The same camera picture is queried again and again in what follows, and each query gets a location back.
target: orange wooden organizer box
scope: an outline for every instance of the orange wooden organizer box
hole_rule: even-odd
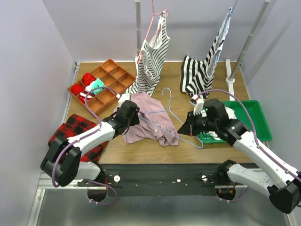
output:
[[[111,59],[104,62],[95,70],[90,72],[90,74],[96,79],[99,78],[103,81],[105,86],[112,88],[119,94],[123,94],[136,79]],[[82,106],[86,108],[86,106],[79,100],[79,94],[74,95],[71,92],[71,88],[75,84],[79,84],[83,88],[86,87],[81,79],[72,84],[67,90]],[[117,99],[115,98],[115,94],[111,90],[104,89],[88,101],[88,106],[95,114],[99,115],[116,101]]]

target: black and white striped clothing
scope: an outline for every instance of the black and white striped clothing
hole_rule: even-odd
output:
[[[162,12],[158,22],[158,32],[152,41],[144,40],[142,58],[138,64],[138,75],[135,82],[126,89],[126,93],[147,93],[152,96],[160,81],[160,74],[165,61],[170,38],[166,33],[166,13]]]
[[[216,65],[218,63],[222,46],[228,33],[232,8],[229,9],[222,27],[219,30],[204,61],[194,60],[189,56],[184,58],[181,66],[180,91],[190,96],[199,94],[211,88]],[[203,94],[203,99],[208,97],[208,93]]]

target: gray floor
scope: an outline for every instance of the gray floor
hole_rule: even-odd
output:
[[[236,203],[215,197],[120,197],[109,207],[88,202],[86,190],[47,190],[39,226],[286,226],[287,216],[255,191]]]

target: green basket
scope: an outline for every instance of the green basket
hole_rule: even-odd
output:
[[[234,110],[235,116],[237,119],[241,120],[244,124],[246,124],[251,130],[251,122],[248,119],[248,116],[246,115],[244,109],[241,107],[239,102],[237,101],[222,101],[225,105],[225,107],[229,107]],[[249,112],[255,128],[257,137],[260,141],[268,141],[272,139],[271,132],[269,130],[268,124],[265,120],[265,117],[263,115],[262,109],[260,107],[260,104],[257,100],[243,100],[243,105],[246,107],[247,111]],[[226,143],[223,140],[214,140],[212,137],[205,137],[201,133],[199,135],[200,139],[205,144],[220,144],[220,143]]]

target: wooden tabletop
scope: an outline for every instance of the wooden tabletop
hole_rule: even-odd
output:
[[[81,63],[77,81],[82,78],[84,73],[93,71],[101,63]],[[119,63],[130,74],[136,76],[136,67],[134,63]],[[166,91],[161,95],[164,87],[169,87],[172,91],[171,109],[182,120],[186,120],[187,112],[193,110],[193,106],[189,102],[190,97],[180,92],[180,68],[181,63],[164,63],[161,73],[160,82],[157,86],[153,98],[161,101],[162,105],[167,108],[169,93]],[[225,64],[219,63],[216,68],[213,89],[227,90],[225,84],[226,70]],[[234,91],[235,96],[241,100],[248,100],[245,84],[243,82],[240,71],[235,77]],[[218,98],[219,100],[228,100],[228,96],[221,92],[211,92],[209,98]],[[117,106],[117,102],[109,107],[105,112],[100,114],[100,118],[104,118],[112,114],[113,109]],[[89,119],[93,122],[97,120],[80,105],[74,98],[71,100],[68,117],[77,114]],[[179,129],[181,123],[169,113],[171,120],[176,129]],[[190,142],[200,145],[195,137],[181,135],[182,138]],[[237,149],[230,147],[228,144],[205,145],[203,149],[198,149],[182,140],[178,146],[162,147],[157,140],[144,139],[134,144],[127,145],[122,136],[118,136],[109,142],[108,146],[102,153],[100,163],[222,163],[227,159],[237,161],[239,163],[252,162],[246,155]]]

